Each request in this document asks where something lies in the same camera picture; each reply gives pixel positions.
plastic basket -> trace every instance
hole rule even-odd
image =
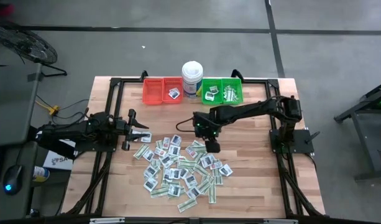
[[[173,88],[177,88],[180,95],[173,99],[169,93]],[[163,78],[162,97],[164,103],[180,103],[183,99],[183,79],[182,78]]]
[[[146,105],[159,105],[163,102],[163,79],[146,78],[143,81],[142,101]]]
[[[211,86],[217,86],[218,87],[218,93],[214,95],[214,100],[213,101],[209,101],[209,100],[206,100],[205,99],[205,93],[207,91],[209,91],[209,88]],[[203,84],[202,84],[202,88],[203,88],[203,94],[201,96],[201,101],[203,102],[203,104],[206,104],[206,105],[220,105],[222,104],[223,102],[223,94],[222,94],[222,80],[219,78],[204,78],[203,79]]]
[[[230,86],[236,91],[237,100],[226,102],[223,98],[223,104],[239,104],[243,102],[242,98],[242,85],[239,78],[223,78],[222,79],[222,94],[227,86]]]

computer mouse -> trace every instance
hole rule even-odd
[[[5,194],[15,195],[22,188],[22,165],[13,165],[4,174],[2,186]]]

gray floor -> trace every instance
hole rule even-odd
[[[269,28],[263,0],[28,0],[16,5],[21,24],[128,27]],[[379,0],[271,0],[279,29],[381,30]],[[233,68],[246,77],[277,77],[268,34],[38,32],[56,48],[56,66],[65,78],[45,79],[39,95],[68,105],[89,96],[96,75],[180,74],[197,60],[206,76],[226,76]],[[357,184],[368,172],[353,124],[333,116],[381,83],[381,36],[279,35],[285,75],[295,78],[303,114],[312,131],[326,213],[332,217],[381,222],[381,180]],[[0,48],[0,63],[21,63]],[[65,114],[83,110],[77,105]],[[48,121],[35,107],[32,124]],[[38,206],[55,213],[62,189],[45,189]]]

wooden table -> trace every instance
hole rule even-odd
[[[112,77],[95,77],[88,107],[90,113],[104,111]],[[279,79],[280,91],[284,96],[298,93],[292,78]],[[266,100],[263,85],[243,85],[245,103],[255,103]],[[114,111],[116,93],[113,98],[111,113]],[[193,111],[208,112],[210,106],[202,105],[200,99],[184,98],[181,104],[148,106],[142,103],[142,84],[126,83],[122,97],[120,116],[127,118],[128,109],[135,109],[138,122],[148,126],[152,132],[150,148],[164,137],[179,134],[182,137],[181,146],[190,145],[195,140],[194,133],[180,133],[175,125],[192,117]],[[297,124],[296,129],[304,128],[304,121]],[[191,122],[181,126],[182,129],[192,129]],[[120,139],[118,150],[113,154],[109,173],[103,216],[105,217],[214,217],[214,218],[280,218],[285,217],[282,191],[278,178],[275,155],[271,152],[268,131],[271,129],[268,116],[258,116],[236,121],[223,127],[218,137],[221,152],[216,157],[227,163],[233,170],[230,177],[224,177],[224,185],[217,186],[217,203],[209,204],[208,196],[197,198],[197,206],[179,213],[177,205],[188,200],[186,194],[179,198],[150,198],[149,192],[143,187],[143,171],[149,165],[144,158],[133,157],[141,143],[131,143],[130,151],[121,150]],[[94,163],[94,152],[84,153],[74,162],[70,181],[63,203],[65,212],[80,199],[90,184]],[[319,183],[313,163],[308,157],[294,154],[296,176],[300,189],[314,205],[324,213]],[[295,211],[292,191],[288,186],[291,207]],[[93,205],[96,205],[96,193]]]

white plastic jar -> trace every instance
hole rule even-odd
[[[203,66],[196,61],[190,61],[182,66],[183,92],[187,97],[196,98],[203,80]]]

